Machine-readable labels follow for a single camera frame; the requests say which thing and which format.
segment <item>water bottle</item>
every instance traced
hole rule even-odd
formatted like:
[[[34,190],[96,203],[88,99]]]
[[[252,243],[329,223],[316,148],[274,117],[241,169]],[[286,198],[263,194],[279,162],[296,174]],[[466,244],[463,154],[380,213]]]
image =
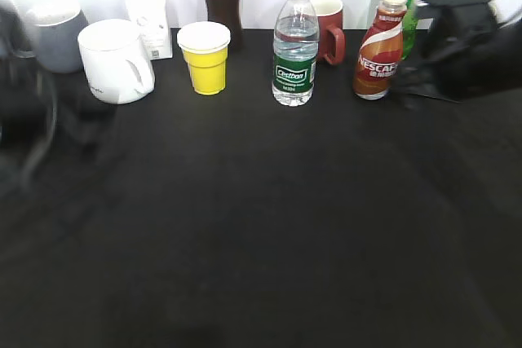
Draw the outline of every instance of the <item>water bottle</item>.
[[[312,97],[319,50],[319,21],[310,0],[286,0],[274,29],[272,93],[280,104],[300,106]]]

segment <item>yellow cup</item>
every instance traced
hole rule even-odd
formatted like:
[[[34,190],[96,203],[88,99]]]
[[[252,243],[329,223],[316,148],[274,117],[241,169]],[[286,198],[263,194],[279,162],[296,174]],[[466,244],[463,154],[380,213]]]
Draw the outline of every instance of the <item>yellow cup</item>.
[[[215,22],[196,22],[178,32],[178,45],[188,65],[194,90],[218,94],[226,86],[230,30]]]
[[[207,55],[183,51],[183,56],[197,93],[214,95],[225,88],[228,48]]]

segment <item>coffee bottle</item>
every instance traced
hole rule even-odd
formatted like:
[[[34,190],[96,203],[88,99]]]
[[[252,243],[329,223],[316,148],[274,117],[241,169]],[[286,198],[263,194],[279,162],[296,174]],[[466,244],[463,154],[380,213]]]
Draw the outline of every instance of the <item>coffee bottle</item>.
[[[363,99],[386,95],[388,79],[402,57],[402,19],[408,0],[381,0],[374,23],[362,40],[353,90]]]

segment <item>red mug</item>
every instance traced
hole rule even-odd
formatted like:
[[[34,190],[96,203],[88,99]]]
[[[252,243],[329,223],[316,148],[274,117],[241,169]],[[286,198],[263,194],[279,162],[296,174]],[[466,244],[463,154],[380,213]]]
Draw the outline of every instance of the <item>red mug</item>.
[[[341,64],[346,51],[343,33],[343,1],[312,0],[319,19],[321,38],[317,61],[326,60],[332,65]]]

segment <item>black tablecloth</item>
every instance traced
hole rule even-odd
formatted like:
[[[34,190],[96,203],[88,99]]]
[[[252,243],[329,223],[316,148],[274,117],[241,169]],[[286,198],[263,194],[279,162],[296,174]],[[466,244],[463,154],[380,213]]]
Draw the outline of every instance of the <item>black tablecloth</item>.
[[[220,94],[175,48],[102,121],[57,77],[55,145],[0,200],[0,347],[522,345],[522,90],[365,102],[362,33],[300,108],[269,31]]]

